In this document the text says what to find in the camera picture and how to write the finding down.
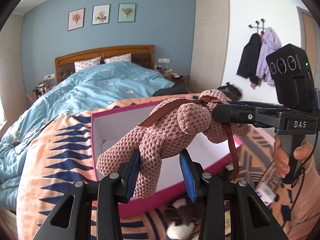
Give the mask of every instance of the screw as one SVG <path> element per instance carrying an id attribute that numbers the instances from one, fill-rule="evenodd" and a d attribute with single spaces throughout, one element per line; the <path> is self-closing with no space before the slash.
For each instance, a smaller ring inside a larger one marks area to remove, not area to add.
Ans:
<path id="1" fill-rule="evenodd" d="M 204 172 L 204 173 L 202 173 L 202 177 L 204 177 L 205 179 L 210 179 L 211 178 L 211 173 L 210 172 Z"/>
<path id="2" fill-rule="evenodd" d="M 245 187 L 245 186 L 248 185 L 248 183 L 247 183 L 245 180 L 241 179 L 241 180 L 239 181 L 239 185 L 240 185 L 241 187 Z"/>
<path id="3" fill-rule="evenodd" d="M 110 174 L 110 179 L 116 179 L 118 177 L 119 177 L 119 174 L 116 173 L 116 172 L 113 172 L 113 173 Z"/>
<path id="4" fill-rule="evenodd" d="M 83 185 L 83 182 L 81 180 L 78 180 L 75 182 L 75 187 L 81 187 Z"/>

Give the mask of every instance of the wall outlet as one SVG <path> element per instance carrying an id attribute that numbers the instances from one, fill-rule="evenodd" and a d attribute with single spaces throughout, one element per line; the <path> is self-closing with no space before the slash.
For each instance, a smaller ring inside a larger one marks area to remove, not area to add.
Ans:
<path id="1" fill-rule="evenodd" d="M 45 76 L 43 79 L 49 80 L 49 79 L 54 79 L 54 78 L 55 78 L 55 74 L 51 74 L 51 75 Z"/>
<path id="2" fill-rule="evenodd" d="M 158 58 L 158 63 L 170 63 L 170 59 L 169 58 Z"/>

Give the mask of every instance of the purple jacket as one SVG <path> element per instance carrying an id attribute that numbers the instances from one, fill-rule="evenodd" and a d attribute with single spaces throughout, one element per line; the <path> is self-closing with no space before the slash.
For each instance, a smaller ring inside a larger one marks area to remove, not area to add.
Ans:
<path id="1" fill-rule="evenodd" d="M 281 48 L 281 43 L 276 33 L 270 27 L 266 29 L 261 43 L 262 46 L 260 50 L 256 76 L 260 79 L 263 79 L 268 83 L 268 85 L 274 86 L 275 83 L 271 78 L 269 66 L 266 61 L 266 56 Z"/>

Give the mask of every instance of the framed picture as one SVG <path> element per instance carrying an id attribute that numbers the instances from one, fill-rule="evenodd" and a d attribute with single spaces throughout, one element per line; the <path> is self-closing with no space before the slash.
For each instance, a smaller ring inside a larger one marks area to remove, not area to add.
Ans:
<path id="1" fill-rule="evenodd" d="M 110 4 L 96 5 L 93 7 L 92 25 L 109 23 Z"/>
<path id="2" fill-rule="evenodd" d="M 136 17 L 135 3 L 120 3 L 118 22 L 134 22 Z"/>
<path id="3" fill-rule="evenodd" d="M 83 27 L 84 8 L 69 12 L 68 31 Z"/>

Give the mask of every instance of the pink knitted toy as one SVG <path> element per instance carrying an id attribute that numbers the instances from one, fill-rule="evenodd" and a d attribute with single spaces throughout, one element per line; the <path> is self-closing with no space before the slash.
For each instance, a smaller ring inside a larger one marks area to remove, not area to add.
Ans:
<path id="1" fill-rule="evenodd" d="M 230 126 L 216 122 L 212 118 L 212 109 L 218 103 L 228 104 L 226 96 L 219 90 L 203 91 L 199 100 L 172 98 L 162 101 L 144 122 L 98 157 L 98 171 L 105 176 L 116 172 L 121 163 L 129 161 L 133 150 L 139 148 L 140 172 L 134 196 L 148 197 L 156 191 L 161 159 L 179 154 L 200 132 L 212 143 L 229 139 L 233 163 L 238 163 L 232 134 L 244 136 L 249 127 L 246 124 L 233 123 Z M 239 167 L 235 166 L 236 177 Z"/>

